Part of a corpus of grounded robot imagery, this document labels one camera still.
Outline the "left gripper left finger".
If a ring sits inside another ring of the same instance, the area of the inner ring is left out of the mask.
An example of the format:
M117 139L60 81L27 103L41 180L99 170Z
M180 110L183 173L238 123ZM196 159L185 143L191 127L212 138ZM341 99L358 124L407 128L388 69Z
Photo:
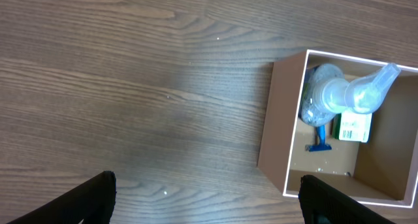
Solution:
M12 224L109 224L116 204L116 176L104 171Z

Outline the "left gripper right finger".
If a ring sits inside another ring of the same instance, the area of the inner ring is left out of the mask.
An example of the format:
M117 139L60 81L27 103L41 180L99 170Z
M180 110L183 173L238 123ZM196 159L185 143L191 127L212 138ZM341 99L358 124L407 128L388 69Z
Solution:
M312 175L300 179L298 200L308 224L394 224Z

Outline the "blue disposable razor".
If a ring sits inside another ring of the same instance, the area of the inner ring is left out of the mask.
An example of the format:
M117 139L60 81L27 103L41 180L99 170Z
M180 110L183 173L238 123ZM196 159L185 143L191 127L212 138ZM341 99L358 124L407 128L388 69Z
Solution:
M330 144L326 143L326 128L325 125L316 128L317 142L313 145L306 145L305 150L308 152L322 152L331 150Z

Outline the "green Dettol soap bar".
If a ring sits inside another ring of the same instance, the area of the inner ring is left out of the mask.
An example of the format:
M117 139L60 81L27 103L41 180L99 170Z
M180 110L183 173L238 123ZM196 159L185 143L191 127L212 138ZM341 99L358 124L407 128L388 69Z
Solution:
M332 123L332 137L337 140L367 143L370 136L372 114L350 111L337 114Z

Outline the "clear spray bottle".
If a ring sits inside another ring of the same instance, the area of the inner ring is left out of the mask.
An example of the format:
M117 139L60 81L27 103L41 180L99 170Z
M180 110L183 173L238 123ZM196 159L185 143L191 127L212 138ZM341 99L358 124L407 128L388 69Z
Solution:
M382 105L400 73L398 65L390 63L348 81L336 65L326 63L312 68L306 73L298 116L305 124L320 127L346 111L371 114Z

